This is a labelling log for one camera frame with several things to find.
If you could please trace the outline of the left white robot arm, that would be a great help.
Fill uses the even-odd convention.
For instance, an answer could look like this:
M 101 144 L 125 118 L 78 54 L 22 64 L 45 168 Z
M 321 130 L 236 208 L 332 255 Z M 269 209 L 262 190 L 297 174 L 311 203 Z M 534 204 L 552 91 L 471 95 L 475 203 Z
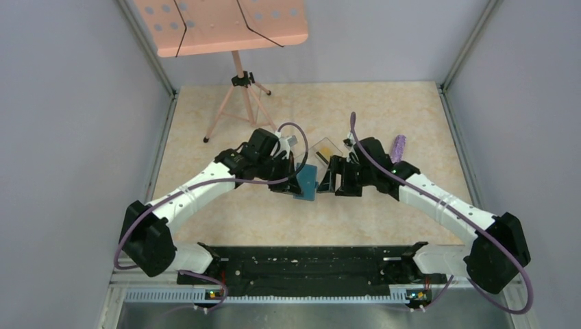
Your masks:
M 219 277 L 217 254 L 201 243 L 178 243 L 175 235 L 198 211 L 241 184 L 263 184 L 276 193 L 298 194 L 291 145 L 281 132 L 258 128 L 237 149 L 220 152 L 195 177 L 148 204 L 127 207 L 119 244 L 149 277 L 191 271 L 203 283 Z

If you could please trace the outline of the blue card holder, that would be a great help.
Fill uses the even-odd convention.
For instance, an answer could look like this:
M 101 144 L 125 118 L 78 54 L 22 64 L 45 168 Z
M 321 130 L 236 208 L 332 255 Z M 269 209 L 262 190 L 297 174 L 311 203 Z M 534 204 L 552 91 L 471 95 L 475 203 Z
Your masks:
M 297 181 L 301 188 L 301 194 L 293 195 L 294 199 L 313 202 L 316 197 L 317 182 L 317 167 L 312 164 L 306 164 L 303 169 L 297 174 Z

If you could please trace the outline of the gold credit card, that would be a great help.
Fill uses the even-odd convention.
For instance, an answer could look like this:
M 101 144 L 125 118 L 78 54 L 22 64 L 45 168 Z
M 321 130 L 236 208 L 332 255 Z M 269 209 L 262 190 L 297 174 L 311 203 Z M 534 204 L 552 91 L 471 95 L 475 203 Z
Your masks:
M 329 165 L 333 153 L 328 147 L 320 147 L 316 150 L 316 155 L 322 163 Z

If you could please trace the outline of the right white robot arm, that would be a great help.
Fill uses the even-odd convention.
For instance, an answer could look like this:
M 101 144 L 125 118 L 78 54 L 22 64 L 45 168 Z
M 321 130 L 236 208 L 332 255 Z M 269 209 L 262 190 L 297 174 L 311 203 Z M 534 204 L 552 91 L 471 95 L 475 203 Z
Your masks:
M 417 243 L 401 272 L 410 282 L 428 274 L 467 278 L 482 290 L 498 294 L 530 261 L 520 220 L 506 212 L 494 215 L 470 205 L 435 185 L 408 162 L 392 162 L 373 137 L 345 141 L 347 157 L 333 155 L 318 193 L 360 197 L 366 186 L 412 206 L 449 230 L 460 245 Z

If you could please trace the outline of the clear plastic box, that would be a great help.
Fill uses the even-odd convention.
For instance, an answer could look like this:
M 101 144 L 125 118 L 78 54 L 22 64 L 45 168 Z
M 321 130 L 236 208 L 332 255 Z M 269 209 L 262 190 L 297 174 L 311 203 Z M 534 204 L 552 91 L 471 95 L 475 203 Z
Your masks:
M 320 183 L 323 180 L 332 156 L 344 156 L 344 153 L 328 137 L 310 146 L 306 164 L 317 168 L 316 182 Z

